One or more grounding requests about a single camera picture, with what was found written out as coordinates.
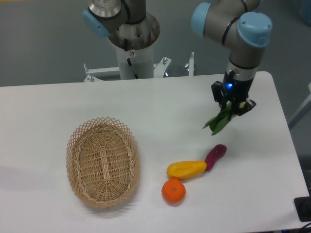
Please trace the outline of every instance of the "blue light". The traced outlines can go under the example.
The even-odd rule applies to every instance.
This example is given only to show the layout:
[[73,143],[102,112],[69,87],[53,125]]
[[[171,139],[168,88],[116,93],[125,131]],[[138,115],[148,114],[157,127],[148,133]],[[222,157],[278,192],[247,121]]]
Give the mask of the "blue light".
[[232,85],[232,83],[227,83],[227,89],[231,89]]

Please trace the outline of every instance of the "plastic food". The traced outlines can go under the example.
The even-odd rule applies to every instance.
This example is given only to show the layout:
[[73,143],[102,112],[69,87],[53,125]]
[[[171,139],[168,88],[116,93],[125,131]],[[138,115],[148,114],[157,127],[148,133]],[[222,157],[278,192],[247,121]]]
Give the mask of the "plastic food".
[[186,188],[178,179],[170,179],[162,187],[162,195],[170,203],[180,202],[185,194]]
[[199,175],[207,168],[204,161],[183,161],[169,165],[167,174],[170,178],[185,180]]
[[203,129],[209,126],[210,130],[212,130],[212,135],[218,134],[230,122],[230,116],[231,107],[227,107],[226,109],[221,110],[216,117],[206,122]]
[[216,145],[206,156],[205,162],[207,164],[207,167],[205,171],[210,171],[217,162],[217,160],[225,155],[226,151],[227,147],[225,145]]

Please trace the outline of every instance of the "white label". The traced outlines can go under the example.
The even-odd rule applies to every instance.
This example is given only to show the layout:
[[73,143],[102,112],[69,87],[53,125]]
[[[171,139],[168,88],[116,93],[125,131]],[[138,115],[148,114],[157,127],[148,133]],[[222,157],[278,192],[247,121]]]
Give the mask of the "white label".
[[135,56],[136,56],[135,50],[129,50],[129,51],[125,52],[125,57],[126,58],[132,58],[132,57],[135,57]]

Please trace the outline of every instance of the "green leafy vegetable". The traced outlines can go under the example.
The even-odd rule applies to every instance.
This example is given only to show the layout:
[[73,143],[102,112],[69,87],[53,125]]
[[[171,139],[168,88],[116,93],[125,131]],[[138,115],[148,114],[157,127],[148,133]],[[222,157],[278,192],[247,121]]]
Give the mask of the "green leafy vegetable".
[[231,116],[231,104],[228,104],[227,107],[220,111],[220,113],[213,117],[211,120],[206,122],[205,126],[206,128],[209,126],[210,130],[212,130],[212,135],[215,135],[219,133],[230,121]]

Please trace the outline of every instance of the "green leaf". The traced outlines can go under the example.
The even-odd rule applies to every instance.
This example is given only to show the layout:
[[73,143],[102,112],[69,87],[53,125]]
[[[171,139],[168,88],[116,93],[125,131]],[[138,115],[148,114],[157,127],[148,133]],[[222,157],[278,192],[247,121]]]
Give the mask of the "green leaf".
[[223,116],[223,115],[226,115],[230,111],[231,111],[231,106],[226,107],[225,109],[221,110],[218,115]]
[[207,126],[209,126],[211,123],[213,123],[213,122],[215,122],[215,121],[218,122],[217,117],[218,117],[218,115],[215,116],[215,117],[213,117],[213,118],[212,118],[211,120],[209,120],[208,122],[206,122],[205,125],[204,125],[204,127],[203,127],[203,129],[206,128]]
[[245,105],[245,102],[240,103],[239,108],[243,108],[243,107],[244,107],[244,105]]
[[219,121],[213,121],[212,123],[209,124],[209,128],[210,130],[212,130],[212,132],[216,129],[218,123]]
[[229,123],[229,117],[230,115],[227,115],[224,119],[218,122],[215,130],[213,131],[212,135],[218,134],[223,128]]

